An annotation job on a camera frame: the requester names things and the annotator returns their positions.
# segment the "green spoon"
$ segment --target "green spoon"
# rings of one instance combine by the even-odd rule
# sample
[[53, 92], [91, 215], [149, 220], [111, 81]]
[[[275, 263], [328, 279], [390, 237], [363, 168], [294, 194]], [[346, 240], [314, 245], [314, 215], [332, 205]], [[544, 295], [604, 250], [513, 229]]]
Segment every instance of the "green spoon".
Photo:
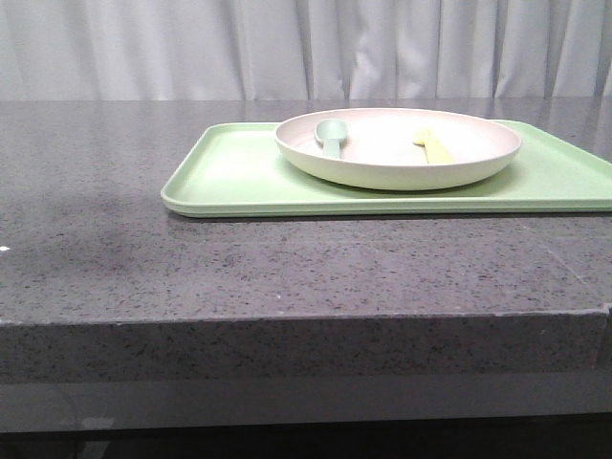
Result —
[[330, 118], [322, 120], [315, 128], [315, 138], [323, 145], [323, 156], [342, 159], [340, 147], [348, 138], [348, 126], [343, 120]]

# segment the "curtain fold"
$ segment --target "curtain fold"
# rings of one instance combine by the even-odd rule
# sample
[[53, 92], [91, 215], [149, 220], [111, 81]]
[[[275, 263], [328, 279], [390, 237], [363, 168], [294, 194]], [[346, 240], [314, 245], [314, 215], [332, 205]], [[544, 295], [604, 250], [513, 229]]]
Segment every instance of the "curtain fold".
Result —
[[612, 95], [612, 0], [0, 0], [0, 99]]

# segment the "countertop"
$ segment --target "countertop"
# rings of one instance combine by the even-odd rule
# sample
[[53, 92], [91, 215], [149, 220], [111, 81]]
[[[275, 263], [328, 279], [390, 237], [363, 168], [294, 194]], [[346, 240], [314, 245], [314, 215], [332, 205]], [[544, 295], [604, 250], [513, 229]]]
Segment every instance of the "countertop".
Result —
[[612, 161], [611, 98], [0, 102], [0, 383], [609, 367], [610, 213], [164, 207], [207, 127], [362, 106], [523, 121]]

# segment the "tray rim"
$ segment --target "tray rim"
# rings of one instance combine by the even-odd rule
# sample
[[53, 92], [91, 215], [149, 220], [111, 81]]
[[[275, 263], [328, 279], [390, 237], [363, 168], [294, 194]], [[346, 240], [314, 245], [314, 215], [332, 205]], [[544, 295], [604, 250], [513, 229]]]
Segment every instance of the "tray rim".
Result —
[[[532, 132], [537, 134], [540, 138], [546, 138], [547, 142], [555, 142], [564, 148], [571, 150], [572, 156], [576, 157], [579, 153], [579, 159], [583, 162], [590, 163], [591, 167], [604, 166], [610, 167], [612, 170], [612, 163], [607, 160], [600, 158], [586, 150], [583, 150], [557, 136], [550, 134], [543, 129], [535, 127], [527, 122], [516, 121], [516, 120], [491, 120], [500, 122], [508, 127], [513, 125], [521, 126], [523, 128], [530, 129]], [[313, 215], [400, 215], [400, 214], [460, 214], [460, 213], [474, 213], [474, 214], [485, 214], [485, 213], [588, 213], [588, 212], [610, 212], [612, 211], [612, 194], [609, 199], [605, 198], [578, 198], [575, 200], [563, 200], [564, 205], [554, 206], [551, 203], [557, 203], [558, 199], [509, 199], [506, 197], [424, 197], [418, 196], [402, 197], [397, 198], [380, 198], [380, 199], [362, 199], [362, 198], [345, 198], [342, 201], [316, 201], [316, 202], [295, 202], [295, 203], [275, 203], [275, 202], [261, 202], [257, 204], [246, 203], [246, 202], [234, 202], [228, 204], [218, 203], [195, 203], [180, 201], [168, 194], [168, 189], [172, 186], [177, 176], [182, 172], [182, 169], [188, 165], [190, 161], [193, 161], [194, 156], [197, 155], [198, 151], [205, 146], [206, 142], [212, 137], [215, 131], [221, 132], [235, 132], [235, 131], [258, 131], [267, 132], [273, 136], [274, 129], [282, 121], [239, 121], [239, 122], [224, 122], [213, 124], [206, 128], [204, 133], [200, 136], [198, 141], [191, 147], [187, 155], [182, 159], [180, 164], [176, 167], [169, 179], [166, 181], [161, 190], [161, 197], [164, 201], [164, 205], [181, 215], [186, 217], [194, 218], [218, 218], [218, 217], [270, 217], [270, 216], [313, 216]], [[399, 191], [398, 193], [414, 193], [414, 191]], [[490, 203], [494, 203], [494, 206], [487, 208], [474, 208], [471, 205], [474, 202], [479, 202], [486, 199]], [[517, 208], [517, 203], [529, 202], [528, 207]], [[381, 205], [390, 205], [398, 203], [410, 203], [409, 207], [393, 208], [385, 207], [381, 208]], [[435, 203], [436, 208], [431, 208], [430, 205]]]

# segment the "granite countertop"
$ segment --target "granite countertop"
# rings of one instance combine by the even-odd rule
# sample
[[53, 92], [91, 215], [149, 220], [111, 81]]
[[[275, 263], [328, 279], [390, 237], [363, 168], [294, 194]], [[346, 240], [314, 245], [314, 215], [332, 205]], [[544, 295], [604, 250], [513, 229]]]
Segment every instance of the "granite countertop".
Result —
[[612, 161], [612, 99], [0, 102], [0, 383], [611, 364], [612, 214], [188, 219], [213, 124], [358, 106], [528, 122]]

